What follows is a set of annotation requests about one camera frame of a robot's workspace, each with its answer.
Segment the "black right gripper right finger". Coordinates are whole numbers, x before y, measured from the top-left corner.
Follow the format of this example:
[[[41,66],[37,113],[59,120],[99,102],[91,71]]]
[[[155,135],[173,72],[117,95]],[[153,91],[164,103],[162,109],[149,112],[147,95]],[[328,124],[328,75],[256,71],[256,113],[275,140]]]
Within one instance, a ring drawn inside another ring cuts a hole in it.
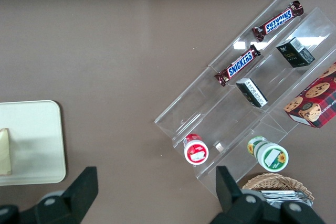
[[[278,209],[255,194],[243,193],[226,166],[216,167],[216,193],[222,212],[211,223],[325,223],[305,203],[287,201]]]

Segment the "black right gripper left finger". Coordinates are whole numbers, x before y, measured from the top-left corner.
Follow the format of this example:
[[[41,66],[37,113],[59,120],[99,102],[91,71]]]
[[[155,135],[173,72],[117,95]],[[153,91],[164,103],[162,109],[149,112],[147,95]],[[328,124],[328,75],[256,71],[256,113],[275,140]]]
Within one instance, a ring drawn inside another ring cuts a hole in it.
[[[97,194],[97,168],[86,167],[62,194],[50,194],[21,212],[19,223],[81,223]]]

